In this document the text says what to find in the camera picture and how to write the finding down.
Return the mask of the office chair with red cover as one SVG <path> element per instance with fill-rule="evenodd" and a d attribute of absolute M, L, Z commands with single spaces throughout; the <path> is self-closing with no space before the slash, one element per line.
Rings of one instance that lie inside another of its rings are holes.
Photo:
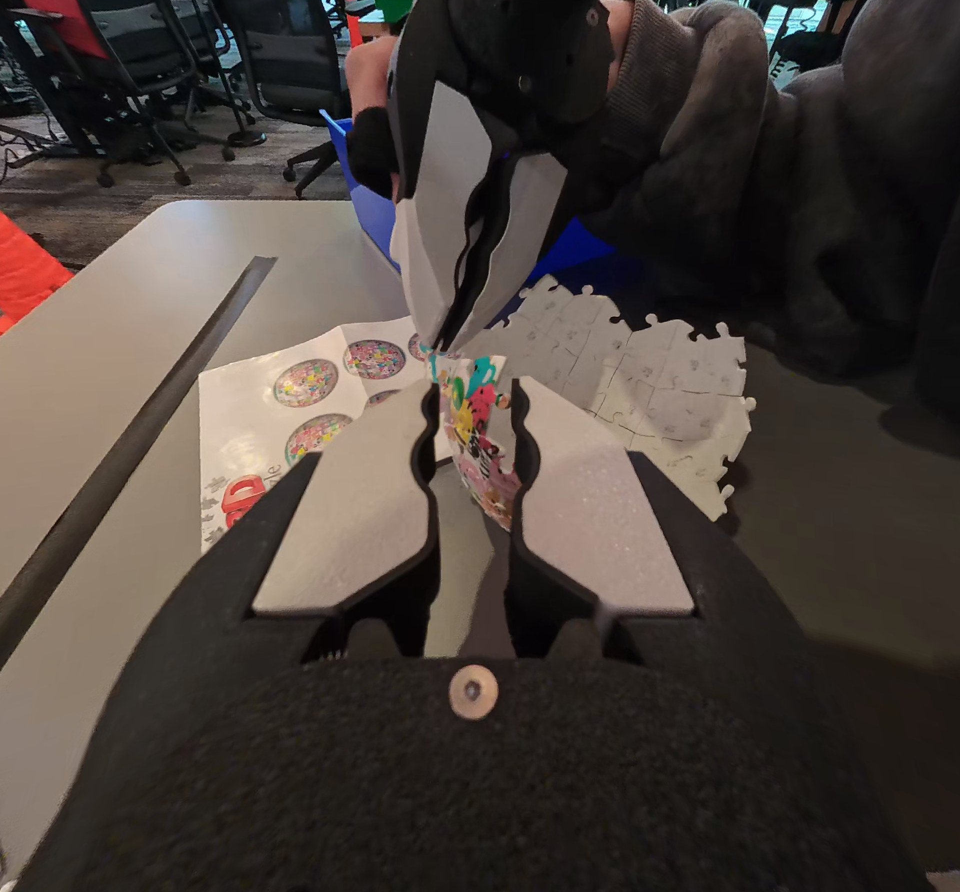
<path fill-rule="evenodd" d="M 143 128 L 135 121 L 132 108 L 121 97 L 112 96 L 101 79 L 83 78 L 87 54 L 92 56 L 94 67 L 104 66 L 107 57 L 78 0 L 21 0 L 20 6 L 6 14 L 15 21 L 26 22 L 39 47 L 38 66 L 46 75 L 53 96 L 49 103 L 61 109 L 61 127 L 69 136 L 77 133 L 82 137 L 81 155 L 100 157 L 100 186 L 110 188 L 114 184 L 112 166 L 150 155 L 165 158 L 153 150 Z"/>

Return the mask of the blue plastic bin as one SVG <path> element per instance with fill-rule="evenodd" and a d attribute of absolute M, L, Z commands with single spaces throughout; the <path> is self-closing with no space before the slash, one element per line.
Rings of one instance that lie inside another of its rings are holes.
<path fill-rule="evenodd" d="M 346 135 L 352 129 L 353 122 L 350 118 L 332 118 L 325 110 L 321 113 L 341 164 L 359 226 L 390 265 L 399 271 L 399 263 L 390 251 L 395 223 L 394 206 L 389 199 L 358 184 L 350 169 Z M 544 258 L 537 262 L 524 287 L 533 286 L 536 281 L 549 274 L 567 285 L 572 284 L 576 291 L 587 285 L 592 286 L 595 292 L 609 293 L 615 287 L 619 273 L 627 275 L 629 271 L 629 267 L 620 264 L 610 245 L 594 237 L 582 222 L 575 218 Z"/>

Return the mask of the black office chair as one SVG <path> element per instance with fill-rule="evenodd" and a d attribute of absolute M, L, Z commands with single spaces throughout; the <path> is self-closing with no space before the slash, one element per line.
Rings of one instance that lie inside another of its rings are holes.
<path fill-rule="evenodd" d="M 238 149 L 266 142 L 256 120 L 231 91 L 221 63 L 230 44 L 221 45 L 222 22 L 210 0 L 78 0 L 86 23 L 105 53 L 83 78 L 101 79 L 112 96 L 131 107 L 156 154 L 174 164 L 175 180 L 190 178 L 178 150 L 200 143 L 217 145 L 232 162 Z"/>
<path fill-rule="evenodd" d="M 241 55 L 246 87 L 267 118 L 325 128 L 352 113 L 322 0 L 214 0 Z"/>

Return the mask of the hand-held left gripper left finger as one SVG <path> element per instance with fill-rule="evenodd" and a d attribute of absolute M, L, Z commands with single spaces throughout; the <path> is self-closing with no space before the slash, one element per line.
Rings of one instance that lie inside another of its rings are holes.
<path fill-rule="evenodd" d="M 441 580 L 439 388 L 406 386 L 320 454 L 253 599 L 272 619 L 320 617 L 349 633 L 379 620 L 420 658 Z"/>

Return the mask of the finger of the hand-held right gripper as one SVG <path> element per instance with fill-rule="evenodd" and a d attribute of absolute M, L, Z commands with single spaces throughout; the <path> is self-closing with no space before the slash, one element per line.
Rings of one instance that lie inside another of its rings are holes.
<path fill-rule="evenodd" d="M 510 156 L 449 316 L 448 347 L 455 350 L 493 321 L 522 287 L 545 244 L 568 172 L 552 155 Z"/>
<path fill-rule="evenodd" d="M 413 195 L 395 208 L 390 250 L 422 344 L 438 344 L 457 295 L 459 262 L 470 247 L 468 206 L 489 169 L 492 140 L 474 105 L 434 86 Z"/>

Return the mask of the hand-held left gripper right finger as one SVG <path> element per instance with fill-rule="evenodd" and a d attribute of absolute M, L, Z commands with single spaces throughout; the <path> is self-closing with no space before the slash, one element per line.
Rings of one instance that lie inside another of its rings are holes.
<path fill-rule="evenodd" d="M 568 622 L 605 642 L 615 625 L 693 616 L 694 599 L 627 450 L 529 376 L 511 383 L 519 481 L 511 514 L 509 629 L 543 657 Z"/>

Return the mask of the person's right hand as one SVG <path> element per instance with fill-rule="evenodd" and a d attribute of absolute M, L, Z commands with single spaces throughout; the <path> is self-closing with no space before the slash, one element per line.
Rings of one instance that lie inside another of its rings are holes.
<path fill-rule="evenodd" d="M 383 35 L 351 49 L 344 62 L 344 74 L 356 121 L 368 109 L 385 109 L 388 78 L 399 37 Z"/>

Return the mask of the puzzle instruction sheet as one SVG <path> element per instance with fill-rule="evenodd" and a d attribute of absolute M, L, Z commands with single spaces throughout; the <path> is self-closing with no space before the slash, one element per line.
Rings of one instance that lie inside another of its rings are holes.
<path fill-rule="evenodd" d="M 207 552 L 306 454 L 322 453 L 365 411 L 412 382 L 453 370 L 410 317 L 348 323 L 304 343 L 203 372 L 199 401 L 200 551 Z"/>

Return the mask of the partly built puzzle ball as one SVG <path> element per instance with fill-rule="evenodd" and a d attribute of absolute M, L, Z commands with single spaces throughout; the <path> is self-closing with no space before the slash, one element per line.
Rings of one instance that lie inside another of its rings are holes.
<path fill-rule="evenodd" d="M 694 334 L 682 320 L 646 317 L 634 331 L 607 296 L 574 293 L 551 275 L 520 292 L 509 317 L 460 354 L 409 352 L 440 385 L 445 441 L 474 502 L 509 530 L 519 481 L 507 394 L 530 377 L 641 452 L 711 521 L 728 511 L 723 483 L 750 432 L 746 349 L 725 323 Z"/>

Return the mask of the person's right forearm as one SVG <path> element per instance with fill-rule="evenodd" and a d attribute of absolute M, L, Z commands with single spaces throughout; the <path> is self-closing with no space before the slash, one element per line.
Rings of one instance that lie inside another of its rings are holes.
<path fill-rule="evenodd" d="M 616 71 L 585 223 L 804 371 L 909 363 L 958 423 L 958 1 L 867 0 L 839 59 L 780 90 L 749 9 L 603 0 Z"/>

